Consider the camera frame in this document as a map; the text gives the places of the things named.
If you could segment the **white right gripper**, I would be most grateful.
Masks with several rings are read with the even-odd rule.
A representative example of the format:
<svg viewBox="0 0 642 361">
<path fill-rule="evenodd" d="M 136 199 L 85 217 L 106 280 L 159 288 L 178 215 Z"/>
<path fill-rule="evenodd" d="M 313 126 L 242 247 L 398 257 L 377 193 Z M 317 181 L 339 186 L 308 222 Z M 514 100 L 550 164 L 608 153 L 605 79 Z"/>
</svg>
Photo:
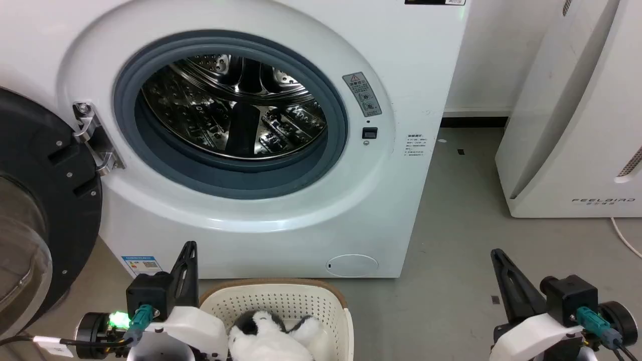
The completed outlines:
<svg viewBox="0 0 642 361">
<path fill-rule="evenodd" d="M 629 347 L 639 340 L 639 324 L 622 304 L 603 302 L 596 310 L 581 306 L 566 326 L 544 314 L 543 295 L 506 252 L 493 249 L 491 261 L 507 321 L 520 324 L 496 340 L 490 360 L 597 360 L 601 348 L 618 360 L 636 360 Z"/>
</svg>

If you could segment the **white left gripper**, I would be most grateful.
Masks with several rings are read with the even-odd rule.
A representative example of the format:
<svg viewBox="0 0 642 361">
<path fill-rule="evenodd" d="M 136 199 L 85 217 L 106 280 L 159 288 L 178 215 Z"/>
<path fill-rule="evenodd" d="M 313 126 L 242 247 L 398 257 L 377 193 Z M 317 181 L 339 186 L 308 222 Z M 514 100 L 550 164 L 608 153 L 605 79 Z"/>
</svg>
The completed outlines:
<svg viewBox="0 0 642 361">
<path fill-rule="evenodd" d="M 90 312 L 80 320 L 75 352 L 80 359 L 227 360 L 228 336 L 219 318 L 198 308 L 199 259 L 195 241 L 185 242 L 171 271 L 168 318 L 143 305 L 133 315 Z"/>
</svg>

